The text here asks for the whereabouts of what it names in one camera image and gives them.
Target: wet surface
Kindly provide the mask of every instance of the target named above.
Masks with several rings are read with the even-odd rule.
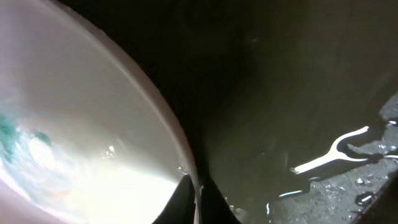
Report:
[[[396,1],[62,2],[140,64],[243,222],[352,222],[397,168]],[[366,126],[335,145],[356,162],[292,172]]]

